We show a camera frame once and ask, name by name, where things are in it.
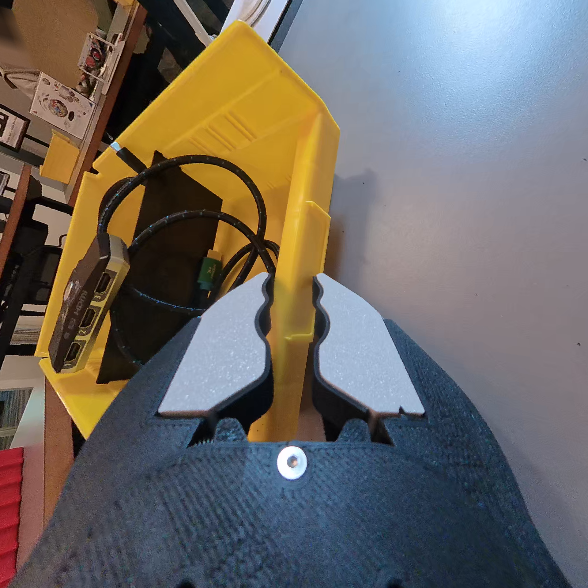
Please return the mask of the black foam pad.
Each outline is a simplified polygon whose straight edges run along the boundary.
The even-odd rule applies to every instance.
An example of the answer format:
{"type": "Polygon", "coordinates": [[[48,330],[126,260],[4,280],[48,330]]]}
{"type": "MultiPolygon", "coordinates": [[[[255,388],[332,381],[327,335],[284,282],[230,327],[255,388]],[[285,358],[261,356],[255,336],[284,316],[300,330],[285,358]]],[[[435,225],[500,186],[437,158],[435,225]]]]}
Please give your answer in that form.
{"type": "MultiPolygon", "coordinates": [[[[134,238],[159,219],[184,210],[220,211],[222,199],[192,179],[181,167],[160,172],[146,181],[134,238]]],[[[133,296],[133,286],[163,302],[203,307],[197,275],[202,258],[213,249],[218,221],[192,219],[173,224],[148,240],[130,262],[126,279],[114,299],[111,312],[118,329],[110,329],[96,383],[127,380],[138,371],[117,346],[116,333],[130,354],[146,363],[190,320],[181,313],[158,308],[133,296]]]]}

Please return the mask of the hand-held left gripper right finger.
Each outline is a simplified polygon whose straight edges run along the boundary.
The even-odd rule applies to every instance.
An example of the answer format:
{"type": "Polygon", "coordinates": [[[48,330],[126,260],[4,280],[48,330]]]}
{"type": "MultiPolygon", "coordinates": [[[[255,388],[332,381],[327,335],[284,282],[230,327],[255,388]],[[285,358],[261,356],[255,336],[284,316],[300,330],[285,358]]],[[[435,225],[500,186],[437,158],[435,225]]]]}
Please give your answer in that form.
{"type": "Polygon", "coordinates": [[[382,315],[325,273],[313,278],[313,303],[318,412],[325,419],[423,417],[423,403],[382,315]]]}

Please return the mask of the braided hdmi cable green plugs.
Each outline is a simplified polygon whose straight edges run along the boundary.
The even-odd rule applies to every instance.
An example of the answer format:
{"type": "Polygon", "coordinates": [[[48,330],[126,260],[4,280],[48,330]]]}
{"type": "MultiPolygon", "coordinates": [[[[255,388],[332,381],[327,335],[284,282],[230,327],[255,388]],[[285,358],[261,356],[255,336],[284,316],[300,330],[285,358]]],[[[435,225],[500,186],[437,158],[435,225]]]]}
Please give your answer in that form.
{"type": "Polygon", "coordinates": [[[137,289],[133,285],[123,286],[123,291],[128,296],[142,300],[151,306],[155,306],[162,311],[168,311],[190,318],[196,318],[209,308],[209,306],[216,301],[218,294],[226,278],[230,275],[235,266],[243,259],[246,261],[241,269],[239,275],[235,278],[231,289],[244,283],[245,279],[251,272],[254,262],[260,258],[265,267],[271,274],[276,271],[276,261],[271,258],[270,252],[276,259],[279,257],[280,247],[271,240],[265,238],[267,228],[267,208],[259,187],[254,183],[252,178],[243,171],[239,166],[230,161],[207,155],[182,155],[174,158],[164,158],[148,168],[139,169],[138,164],[133,164],[136,170],[134,177],[123,178],[119,182],[113,184],[107,191],[109,196],[106,202],[104,211],[99,217],[99,229],[105,229],[107,223],[114,216],[114,212],[118,209],[123,200],[130,195],[130,193],[139,185],[145,185],[147,180],[163,174],[172,168],[179,168],[183,165],[211,165],[222,168],[238,177],[247,187],[251,193],[256,209],[258,212],[258,224],[256,232],[253,232],[246,224],[239,219],[231,216],[226,212],[198,209],[198,210],[183,210],[167,215],[156,222],[149,225],[142,232],[136,236],[131,244],[128,246],[128,254],[133,258],[139,250],[146,245],[148,240],[155,237],[160,231],[165,228],[178,224],[181,221],[188,221],[194,219],[211,219],[217,222],[223,222],[239,231],[246,239],[248,244],[239,249],[233,256],[223,264],[213,258],[212,253],[208,253],[202,257],[200,263],[200,273],[198,275],[198,285],[200,290],[208,294],[205,305],[203,307],[181,306],[168,303],[164,300],[148,295],[147,293],[137,289]]]}

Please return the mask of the black hdmi switch with cable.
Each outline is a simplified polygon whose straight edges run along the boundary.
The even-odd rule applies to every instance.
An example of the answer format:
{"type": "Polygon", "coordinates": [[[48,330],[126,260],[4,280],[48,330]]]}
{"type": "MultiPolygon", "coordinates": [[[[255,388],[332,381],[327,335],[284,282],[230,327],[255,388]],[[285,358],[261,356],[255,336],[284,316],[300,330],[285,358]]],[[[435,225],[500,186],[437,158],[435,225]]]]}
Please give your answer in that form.
{"type": "Polygon", "coordinates": [[[63,292],[49,343],[49,359],[56,373],[75,373],[85,367],[129,269],[126,243],[100,229],[63,292]]]}

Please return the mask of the red plastic bin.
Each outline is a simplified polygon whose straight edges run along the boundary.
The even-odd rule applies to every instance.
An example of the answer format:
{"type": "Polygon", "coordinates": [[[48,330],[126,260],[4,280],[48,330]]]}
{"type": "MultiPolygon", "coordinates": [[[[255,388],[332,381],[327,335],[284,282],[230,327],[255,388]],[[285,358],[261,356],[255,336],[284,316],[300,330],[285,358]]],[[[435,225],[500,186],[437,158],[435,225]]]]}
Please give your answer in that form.
{"type": "Polygon", "coordinates": [[[1,587],[17,573],[23,465],[23,448],[1,451],[1,587]]]}

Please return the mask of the yellow plastic bin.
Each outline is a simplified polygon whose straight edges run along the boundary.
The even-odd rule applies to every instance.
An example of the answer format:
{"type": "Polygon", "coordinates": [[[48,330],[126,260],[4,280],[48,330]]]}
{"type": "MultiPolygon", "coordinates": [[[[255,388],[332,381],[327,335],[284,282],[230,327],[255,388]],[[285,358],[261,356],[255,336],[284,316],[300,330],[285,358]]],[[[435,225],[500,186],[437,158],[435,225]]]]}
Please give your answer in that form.
{"type": "MultiPolygon", "coordinates": [[[[320,97],[243,22],[233,23],[119,136],[145,165],[166,158],[209,155],[243,169],[268,210],[267,238],[280,245],[270,310],[274,401],[252,425],[253,441],[293,439],[315,309],[313,276],[323,272],[329,206],[340,130],[320,97]]],[[[127,380],[99,385],[109,320],[86,367],[58,374],[48,347],[63,291],[96,235],[100,202],[116,180],[134,173],[108,148],[86,172],[77,195],[61,262],[35,355],[78,430],[87,439],[127,380]]],[[[222,210],[256,227],[252,195],[228,171],[206,165],[182,171],[219,196],[222,210]]]]}

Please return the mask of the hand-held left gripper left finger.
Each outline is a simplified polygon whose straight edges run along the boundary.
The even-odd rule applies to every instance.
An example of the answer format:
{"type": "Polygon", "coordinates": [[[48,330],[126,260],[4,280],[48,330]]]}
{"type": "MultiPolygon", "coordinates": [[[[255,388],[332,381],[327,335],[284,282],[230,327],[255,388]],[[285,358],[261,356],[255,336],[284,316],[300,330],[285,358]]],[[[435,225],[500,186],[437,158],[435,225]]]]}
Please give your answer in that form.
{"type": "Polygon", "coordinates": [[[273,282],[272,274],[261,272],[202,314],[159,415],[256,422],[269,410],[273,282]]]}

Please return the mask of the black picture frame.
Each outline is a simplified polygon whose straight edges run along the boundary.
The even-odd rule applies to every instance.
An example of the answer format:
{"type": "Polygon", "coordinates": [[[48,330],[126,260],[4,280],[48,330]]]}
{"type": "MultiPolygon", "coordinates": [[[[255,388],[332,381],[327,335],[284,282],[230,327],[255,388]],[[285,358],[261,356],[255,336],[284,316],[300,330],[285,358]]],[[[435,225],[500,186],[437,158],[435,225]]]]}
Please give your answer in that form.
{"type": "Polygon", "coordinates": [[[27,117],[1,104],[1,146],[19,152],[30,123],[27,117]]]}

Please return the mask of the printed white card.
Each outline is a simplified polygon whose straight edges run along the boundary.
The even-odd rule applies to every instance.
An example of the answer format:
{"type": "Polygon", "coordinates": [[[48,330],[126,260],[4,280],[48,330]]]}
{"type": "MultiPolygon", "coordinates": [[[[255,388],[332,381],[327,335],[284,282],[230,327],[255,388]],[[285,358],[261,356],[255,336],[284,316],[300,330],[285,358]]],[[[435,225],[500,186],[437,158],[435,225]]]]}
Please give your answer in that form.
{"type": "Polygon", "coordinates": [[[41,72],[29,112],[81,140],[95,109],[96,103],[41,72]]]}
{"type": "Polygon", "coordinates": [[[81,71],[77,92],[90,100],[96,100],[99,94],[105,95],[112,83],[124,45],[122,33],[115,33],[110,39],[88,33],[77,63],[81,71]]]}

